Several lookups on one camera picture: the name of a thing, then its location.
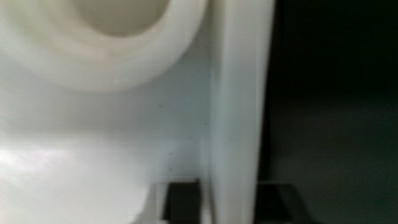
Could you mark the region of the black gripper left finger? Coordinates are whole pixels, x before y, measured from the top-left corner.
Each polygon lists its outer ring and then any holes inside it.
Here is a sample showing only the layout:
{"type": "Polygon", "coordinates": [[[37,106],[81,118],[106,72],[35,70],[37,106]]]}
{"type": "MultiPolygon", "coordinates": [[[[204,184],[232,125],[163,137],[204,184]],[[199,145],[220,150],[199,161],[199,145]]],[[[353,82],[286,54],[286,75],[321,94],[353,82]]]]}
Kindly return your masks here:
{"type": "Polygon", "coordinates": [[[167,184],[160,220],[167,224],[201,224],[202,189],[197,179],[167,184]]]}

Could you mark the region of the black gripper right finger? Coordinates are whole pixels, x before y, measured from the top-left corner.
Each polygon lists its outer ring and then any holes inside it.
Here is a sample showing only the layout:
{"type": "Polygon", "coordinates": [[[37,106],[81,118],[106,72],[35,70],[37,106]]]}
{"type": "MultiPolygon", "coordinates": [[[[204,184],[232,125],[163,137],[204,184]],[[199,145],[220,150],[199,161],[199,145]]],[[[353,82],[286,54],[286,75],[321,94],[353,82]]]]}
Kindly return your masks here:
{"type": "Polygon", "coordinates": [[[256,193],[254,224],[309,224],[311,214],[289,184],[261,183],[256,193]]]}

